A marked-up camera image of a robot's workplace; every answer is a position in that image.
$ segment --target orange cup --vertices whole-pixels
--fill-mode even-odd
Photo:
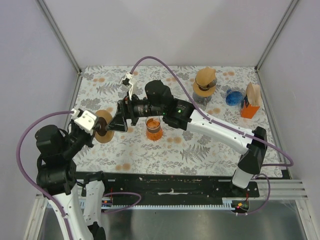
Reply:
[[[152,141],[161,139],[164,131],[161,127],[160,118],[158,116],[150,116],[145,120],[146,137]]]

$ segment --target floral tablecloth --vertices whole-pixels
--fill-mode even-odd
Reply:
[[[187,91],[192,94],[192,84],[198,70],[204,66],[172,66]],[[209,114],[244,128],[261,126],[267,130],[268,141],[273,143],[267,115],[262,106],[252,119],[240,117],[239,106],[225,102],[228,89],[245,92],[249,82],[257,83],[252,67],[222,67],[216,69],[217,86],[212,100],[206,106]],[[126,87],[120,78],[131,70],[130,66],[89,66],[83,78],[76,106],[96,112],[107,109],[116,113],[117,101],[126,95]],[[179,84],[162,66],[139,66],[134,72],[137,79],[136,94],[145,97],[144,87],[152,80],[162,80],[179,99],[188,100]],[[77,171],[104,171],[139,174],[182,174],[232,176],[240,154],[229,146],[205,135],[174,129],[162,122],[163,137],[151,141],[146,137],[145,119],[141,118],[128,132],[116,132],[111,142],[85,147],[74,158]],[[278,155],[268,149],[264,163],[278,163]],[[261,171],[269,177],[281,177],[279,167],[264,167]]]

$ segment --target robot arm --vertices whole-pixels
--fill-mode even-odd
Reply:
[[[170,88],[160,80],[151,81],[145,86],[147,97],[144,99],[139,99],[134,94],[133,82],[129,80],[124,83],[131,86],[131,89],[126,97],[117,102],[116,114],[110,122],[88,110],[74,109],[70,133],[62,135],[58,127],[47,125],[35,134],[36,145],[41,153],[37,161],[36,182],[64,208],[73,239],[105,240],[106,234],[101,227],[104,175],[96,172],[87,176],[86,205],[82,214],[76,184],[77,166],[72,158],[84,146],[93,147],[95,134],[103,137],[111,131],[126,132],[128,119],[135,126],[141,117],[163,116],[163,121],[170,127],[204,134],[231,146],[241,154],[238,168],[232,177],[232,188],[245,189],[252,176],[260,173],[267,150],[264,144],[204,119],[191,103],[174,98]],[[205,114],[210,119],[238,128],[248,135],[267,140],[266,130],[261,127],[252,131]],[[50,204],[58,218],[64,239],[69,239],[65,219],[52,201]]]
[[[207,135],[240,153],[238,167],[232,177],[234,187],[245,189],[253,175],[260,173],[267,151],[266,145],[206,120],[191,103],[174,98],[170,88],[160,80],[146,84],[147,97],[143,99],[133,94],[134,83],[130,79],[126,78],[122,83],[131,88],[127,96],[117,102],[116,114],[106,126],[106,131],[126,132],[128,130],[127,119],[131,119],[131,125],[135,126],[140,117],[163,116],[163,121],[170,127]],[[204,114],[210,119],[241,130],[245,134],[267,141],[267,132],[262,127],[257,127],[252,131],[210,116],[205,112]]]

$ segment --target white wall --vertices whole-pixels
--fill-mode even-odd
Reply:
[[[146,55],[169,65],[255,66],[290,0],[45,2],[83,68]]]
[[[23,131],[45,114],[67,110],[76,72],[34,0],[4,0],[0,7],[0,239],[22,239],[36,191],[16,164]],[[45,124],[64,126],[66,117]],[[36,179],[35,131],[21,151]]]
[[[302,0],[262,65],[284,148],[320,220],[320,1]]]

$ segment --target white bracket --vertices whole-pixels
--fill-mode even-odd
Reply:
[[[132,95],[136,93],[137,90],[137,80],[134,79],[134,75],[128,72],[120,81],[121,84],[126,85],[129,87],[129,98],[132,99]]]
[[[82,115],[79,116],[80,110],[73,108],[74,113],[71,114],[71,119],[74,120],[74,123],[77,124],[81,129],[86,133],[93,135],[94,127],[98,121],[98,116],[89,110],[83,111]]]

